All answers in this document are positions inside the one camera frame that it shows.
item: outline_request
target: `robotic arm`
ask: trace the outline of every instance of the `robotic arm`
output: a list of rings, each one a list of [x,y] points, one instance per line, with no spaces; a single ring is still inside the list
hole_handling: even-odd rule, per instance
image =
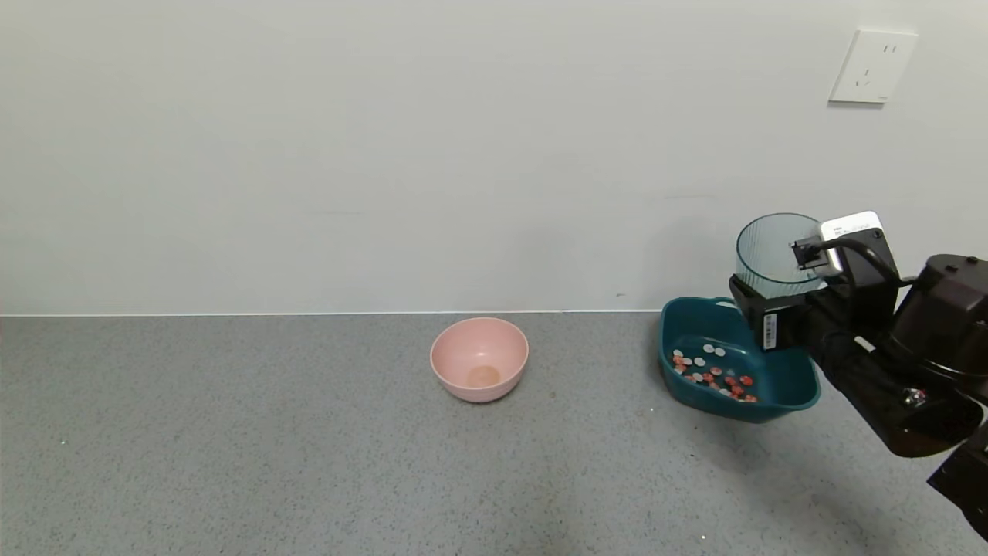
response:
[[[935,255],[903,280],[881,228],[778,239],[793,268],[826,285],[767,299],[733,275],[731,294],[758,344],[804,348],[896,455],[960,444],[927,482],[988,540],[988,422],[979,405],[988,405],[988,261]]]

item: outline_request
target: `speckled gray surface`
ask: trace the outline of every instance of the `speckled gray surface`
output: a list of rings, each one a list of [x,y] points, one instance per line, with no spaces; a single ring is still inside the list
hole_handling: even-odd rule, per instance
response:
[[[6,319],[0,550],[984,554],[827,387],[763,425],[671,400],[654,315],[510,315],[504,400],[440,387],[456,316]]]

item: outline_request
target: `pink bowl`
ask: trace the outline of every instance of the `pink bowl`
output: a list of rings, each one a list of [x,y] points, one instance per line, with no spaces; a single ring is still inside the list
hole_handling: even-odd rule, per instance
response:
[[[468,402],[493,402],[522,380],[529,341],[514,324],[478,317],[443,330],[430,358],[451,394]]]

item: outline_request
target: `clear plastic cup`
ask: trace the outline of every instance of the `clear plastic cup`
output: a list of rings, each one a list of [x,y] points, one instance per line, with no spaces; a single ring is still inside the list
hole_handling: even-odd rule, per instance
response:
[[[765,215],[738,234],[735,272],[766,299],[811,292],[822,280],[812,270],[800,270],[790,247],[799,239],[818,235],[820,223],[796,213]]]

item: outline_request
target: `wall outlet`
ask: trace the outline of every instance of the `wall outlet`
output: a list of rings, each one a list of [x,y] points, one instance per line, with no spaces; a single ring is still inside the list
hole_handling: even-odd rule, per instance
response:
[[[830,100],[883,103],[906,70],[918,35],[858,30]]]

